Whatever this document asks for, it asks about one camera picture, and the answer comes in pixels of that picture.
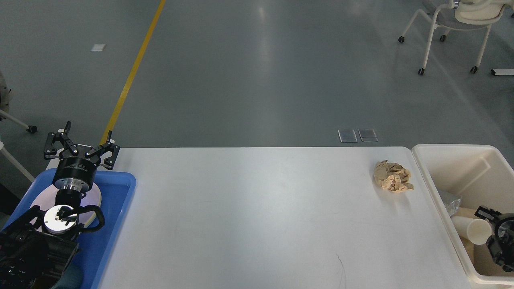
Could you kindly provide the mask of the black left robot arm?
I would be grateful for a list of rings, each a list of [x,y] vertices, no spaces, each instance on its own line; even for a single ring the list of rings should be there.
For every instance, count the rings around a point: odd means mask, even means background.
[[[108,132],[99,146],[74,143],[68,133],[50,132],[44,159],[58,159],[52,186],[57,189],[53,206],[33,205],[1,231],[1,287],[29,289],[57,284],[79,251],[81,234],[97,232],[105,225],[99,204],[83,202],[92,190],[99,167],[112,170],[120,147]]]

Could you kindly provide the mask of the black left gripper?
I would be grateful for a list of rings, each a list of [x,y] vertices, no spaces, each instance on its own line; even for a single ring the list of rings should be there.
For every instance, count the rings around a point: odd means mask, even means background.
[[[105,143],[93,147],[84,154],[79,154],[77,145],[68,137],[71,121],[68,121],[63,132],[50,132],[44,145],[44,159],[59,159],[53,185],[58,189],[70,188],[76,191],[89,191],[94,183],[98,166],[113,170],[121,147],[112,139],[109,130]],[[55,143],[62,146],[57,153]]]

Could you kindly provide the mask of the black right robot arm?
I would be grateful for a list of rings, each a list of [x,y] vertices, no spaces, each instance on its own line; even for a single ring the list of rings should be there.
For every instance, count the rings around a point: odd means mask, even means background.
[[[503,271],[514,270],[514,214],[503,214],[485,206],[479,206],[474,216],[488,221],[493,233],[486,241],[487,248],[496,265]]]

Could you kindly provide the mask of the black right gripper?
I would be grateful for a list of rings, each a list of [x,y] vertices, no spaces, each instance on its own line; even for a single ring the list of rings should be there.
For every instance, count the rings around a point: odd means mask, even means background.
[[[514,239],[514,215],[501,215],[494,209],[479,206],[474,216],[494,224],[494,235],[505,245],[513,245]]]

